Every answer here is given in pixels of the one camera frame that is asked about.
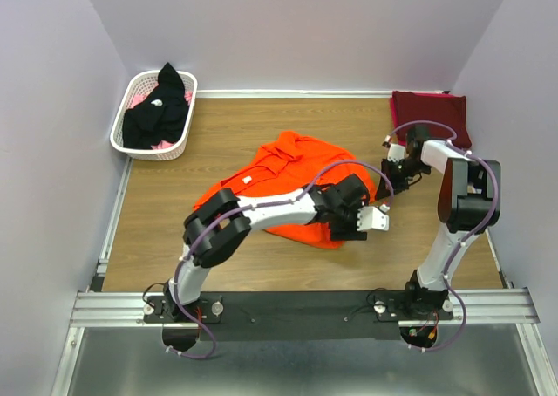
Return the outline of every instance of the basket rim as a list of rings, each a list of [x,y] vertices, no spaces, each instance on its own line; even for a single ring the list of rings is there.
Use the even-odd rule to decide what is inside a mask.
[[[114,140],[114,135],[116,134],[116,127],[118,125],[119,116],[124,111],[124,104],[126,102],[126,98],[128,98],[128,94],[130,93],[130,90],[132,89],[133,83],[136,80],[143,78],[144,76],[153,75],[154,73],[158,74],[159,71],[160,70],[158,70],[158,71],[154,70],[154,71],[145,71],[145,72],[142,72],[142,73],[138,73],[136,76],[134,76],[132,78],[132,80],[130,80],[130,83],[128,84],[128,87],[126,88],[126,92],[124,92],[124,97],[122,98],[122,101],[120,102],[119,110],[116,112],[116,117],[114,119],[114,122],[112,123],[112,129],[111,129],[111,145],[112,145],[112,147],[114,147],[119,152],[122,152],[124,154],[167,154],[167,153],[172,152],[174,149],[179,148],[181,146],[182,142],[186,138],[187,126],[189,124],[191,124],[192,111],[194,110],[195,97],[196,97],[196,93],[198,91],[198,79],[190,72],[176,71],[179,75],[188,76],[194,82],[194,88],[192,89],[192,101],[190,101],[190,106],[188,108],[188,115],[186,117],[186,122],[187,123],[184,125],[184,129],[182,130],[182,135],[181,135],[180,139],[176,143],[174,143],[172,146],[170,146],[166,149],[152,149],[152,150],[131,149],[131,148],[128,148],[128,147],[122,147],[121,145],[119,145]]]

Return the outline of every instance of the maroon folded shirt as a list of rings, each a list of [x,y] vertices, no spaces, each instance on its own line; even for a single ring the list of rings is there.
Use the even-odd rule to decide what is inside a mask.
[[[453,96],[420,95],[413,92],[394,91],[392,96],[394,108],[394,125],[427,119],[445,124],[457,133],[453,144],[457,147],[471,147],[471,139],[465,127],[466,123],[466,98]],[[411,126],[402,128],[397,132],[399,140],[405,140],[407,131]],[[430,135],[436,139],[447,139],[451,133],[444,127],[430,125]]]

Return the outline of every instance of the orange cloth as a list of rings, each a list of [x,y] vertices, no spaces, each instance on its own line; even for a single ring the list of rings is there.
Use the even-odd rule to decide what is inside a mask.
[[[235,195],[246,197],[285,194],[308,185],[317,173],[330,163],[355,159],[341,147],[313,137],[301,136],[295,132],[283,132],[277,141],[262,145],[248,166],[230,178],[213,185],[195,203],[194,210],[222,188],[230,188]],[[366,168],[355,164],[333,167],[322,175],[316,184],[337,183],[350,174],[356,174],[364,182],[371,197],[375,195],[376,187]],[[290,224],[266,230],[274,235],[318,248],[336,249],[343,244],[343,242],[331,241],[329,229],[322,223],[305,226]]]

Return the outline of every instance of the white wall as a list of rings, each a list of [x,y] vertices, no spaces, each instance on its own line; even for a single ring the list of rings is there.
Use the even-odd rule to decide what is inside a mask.
[[[130,73],[200,89],[450,89],[501,0],[92,0]]]
[[[528,286],[558,372],[558,15],[556,0],[504,0],[460,74],[467,127],[502,165],[493,239],[502,269]]]
[[[123,159],[128,74],[89,0],[0,0],[0,394],[50,394]]]

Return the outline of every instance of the wooden surface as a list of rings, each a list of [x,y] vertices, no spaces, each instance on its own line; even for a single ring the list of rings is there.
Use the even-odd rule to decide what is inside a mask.
[[[215,182],[247,165],[283,130],[337,144],[379,167],[392,129],[387,99],[199,99],[186,151],[177,160],[135,160],[112,246],[104,291],[143,291],[166,281],[182,250],[182,223]],[[265,232],[251,234],[204,290],[369,290],[402,288],[438,231],[441,175],[397,195],[389,232],[338,250],[311,248]],[[458,288],[499,288],[487,239],[467,252]]]

